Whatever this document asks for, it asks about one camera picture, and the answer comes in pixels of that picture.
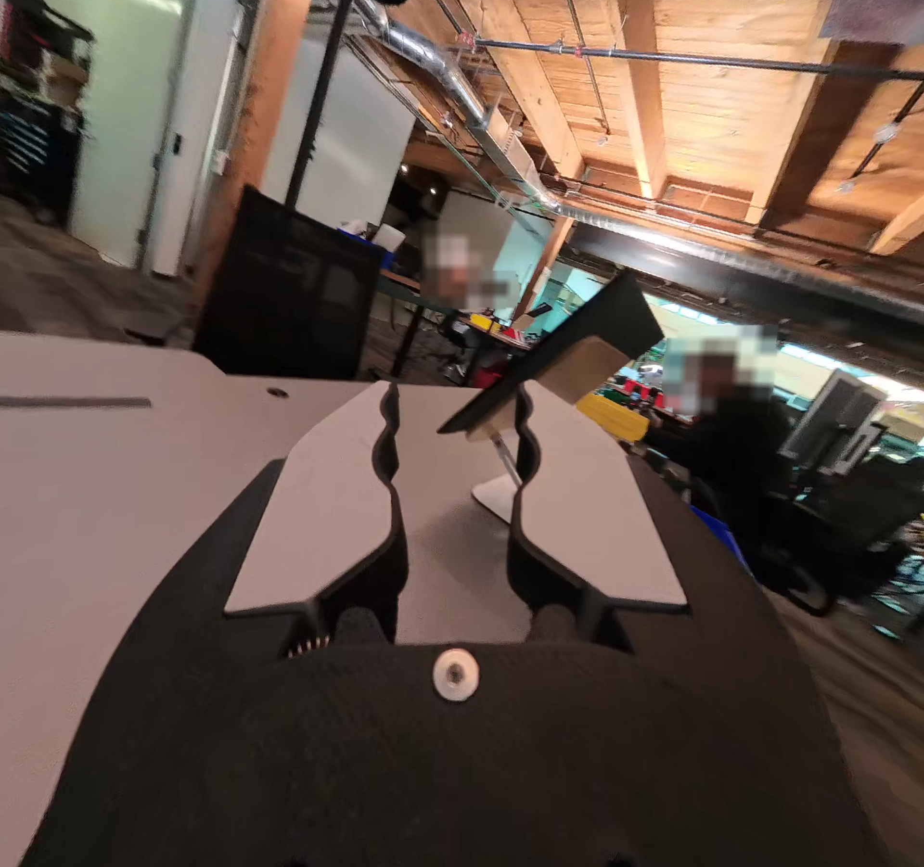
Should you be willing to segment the grey monitor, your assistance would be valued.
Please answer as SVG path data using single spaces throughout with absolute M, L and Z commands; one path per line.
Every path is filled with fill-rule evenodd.
M 874 417 L 885 400 L 885 390 L 846 370 L 834 370 L 777 455 L 800 472 L 848 476 L 884 433 Z

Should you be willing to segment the wooden document stand white base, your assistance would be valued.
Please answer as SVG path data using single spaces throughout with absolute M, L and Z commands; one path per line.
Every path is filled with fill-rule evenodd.
M 479 391 L 438 430 L 463 433 L 469 441 L 490 440 L 504 474 L 478 484 L 472 497 L 505 523 L 512 517 L 519 469 L 503 443 L 514 427 L 517 389 L 528 380 L 570 406 L 600 388 L 624 366 L 664 340 L 664 330 L 633 272 L 619 271 L 595 296 L 514 360 L 490 387 Z

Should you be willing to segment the black mesh panel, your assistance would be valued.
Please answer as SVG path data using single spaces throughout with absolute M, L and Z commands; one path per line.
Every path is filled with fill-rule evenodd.
M 384 260 L 249 185 L 191 352 L 230 376 L 352 381 Z

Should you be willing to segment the black ceiling pipe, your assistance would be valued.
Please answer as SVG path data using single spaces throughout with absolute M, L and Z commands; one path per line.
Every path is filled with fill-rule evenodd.
M 750 58 L 699 55 L 690 53 L 671 53 L 659 51 L 629 51 L 615 46 L 598 48 L 590 46 L 570 46 L 557 41 L 539 44 L 525 41 L 507 41 L 487 38 L 465 38 L 464 42 L 475 49 L 511 52 L 528 52 L 537 55 L 569 56 L 578 60 L 619 60 L 650 64 L 676 64 L 723 69 L 748 69 L 762 72 L 787 73 L 797 75 L 844 77 L 875 81 L 877 83 L 898 81 L 920 84 L 923 82 L 921 70 L 896 69 L 872 65 L 807 63 L 781 60 L 757 60 Z

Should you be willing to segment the blue bin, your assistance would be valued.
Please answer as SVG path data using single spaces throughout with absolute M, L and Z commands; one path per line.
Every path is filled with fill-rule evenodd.
M 710 532 L 715 536 L 715 538 L 724 545 L 728 551 L 736 558 L 739 564 L 749 572 L 749 567 L 745 560 L 742 551 L 740 550 L 738 543 L 735 541 L 733 534 L 727 524 L 716 517 L 713 517 L 708 512 L 701 510 L 693 505 L 689 506 L 690 509 L 696 514 L 702 522 L 708 527 Z

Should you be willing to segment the silver air duct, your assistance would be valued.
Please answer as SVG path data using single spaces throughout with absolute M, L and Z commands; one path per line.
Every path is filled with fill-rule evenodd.
M 583 211 L 556 199 L 541 184 L 533 159 L 520 138 L 497 110 L 479 99 L 473 86 L 450 56 L 421 33 L 391 20 L 374 0 L 354 0 L 365 29 L 388 51 L 431 76 L 462 112 L 466 129 L 502 175 L 541 209 L 581 221 Z

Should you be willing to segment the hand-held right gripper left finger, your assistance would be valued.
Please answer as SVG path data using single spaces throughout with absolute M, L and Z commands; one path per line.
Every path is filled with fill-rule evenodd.
M 394 478 L 399 391 L 378 381 L 311 428 L 289 451 L 225 602 L 231 618 L 297 615 L 319 640 L 353 607 L 398 629 L 409 577 Z

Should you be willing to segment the yellow bin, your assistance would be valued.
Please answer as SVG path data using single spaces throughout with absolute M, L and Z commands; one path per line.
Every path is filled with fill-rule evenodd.
M 649 419 L 604 395 L 589 393 L 576 408 L 607 434 L 630 444 L 640 442 L 649 430 Z

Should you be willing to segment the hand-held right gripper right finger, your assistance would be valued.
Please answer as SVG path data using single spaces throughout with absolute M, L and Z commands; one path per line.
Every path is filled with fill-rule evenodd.
M 527 381 L 516 392 L 518 436 L 507 578 L 533 614 L 560 606 L 582 632 L 618 609 L 683 614 L 687 596 L 617 442 Z

